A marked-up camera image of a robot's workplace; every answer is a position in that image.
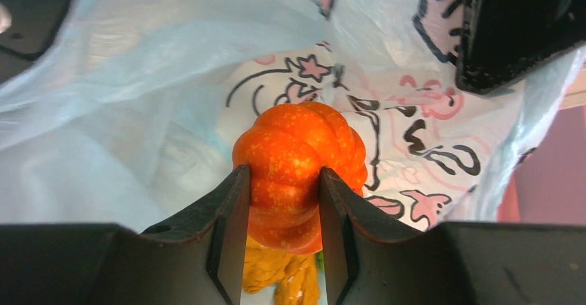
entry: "black plastic part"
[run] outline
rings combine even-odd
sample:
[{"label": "black plastic part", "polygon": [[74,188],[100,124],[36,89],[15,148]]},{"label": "black plastic part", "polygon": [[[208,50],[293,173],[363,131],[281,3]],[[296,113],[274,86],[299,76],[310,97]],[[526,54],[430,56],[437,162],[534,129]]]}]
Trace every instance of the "black plastic part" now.
[{"label": "black plastic part", "polygon": [[456,84],[490,93],[586,44],[586,0],[464,0]]},{"label": "black plastic part", "polygon": [[586,304],[586,228],[450,222],[421,233],[332,170],[320,186],[329,304]]},{"label": "black plastic part", "polygon": [[53,43],[72,0],[0,0],[12,25],[0,33],[0,84],[31,66]]},{"label": "black plastic part", "polygon": [[249,170],[138,235],[118,225],[0,226],[0,304],[239,304]]}]

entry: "plastic bag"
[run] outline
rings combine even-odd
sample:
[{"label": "plastic bag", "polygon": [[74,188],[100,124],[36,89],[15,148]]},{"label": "plastic bag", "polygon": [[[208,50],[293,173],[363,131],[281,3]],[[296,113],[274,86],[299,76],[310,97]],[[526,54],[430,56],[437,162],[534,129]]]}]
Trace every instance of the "plastic bag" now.
[{"label": "plastic bag", "polygon": [[457,0],[76,0],[51,50],[0,89],[0,222],[140,232],[213,189],[260,112],[314,99],[364,139],[373,204],[420,230],[494,221],[584,57],[463,93],[450,35],[462,11]]}]

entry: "orange pumpkin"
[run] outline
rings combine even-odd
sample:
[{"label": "orange pumpkin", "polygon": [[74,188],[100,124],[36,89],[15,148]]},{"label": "orange pumpkin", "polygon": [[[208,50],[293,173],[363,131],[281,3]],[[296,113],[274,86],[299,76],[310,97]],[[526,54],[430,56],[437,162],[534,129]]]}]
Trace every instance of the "orange pumpkin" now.
[{"label": "orange pumpkin", "polygon": [[261,114],[234,145],[234,167],[251,171],[248,233],[299,255],[321,251],[319,172],[332,168],[362,196],[362,139],[335,109],[319,102],[280,104]]}]

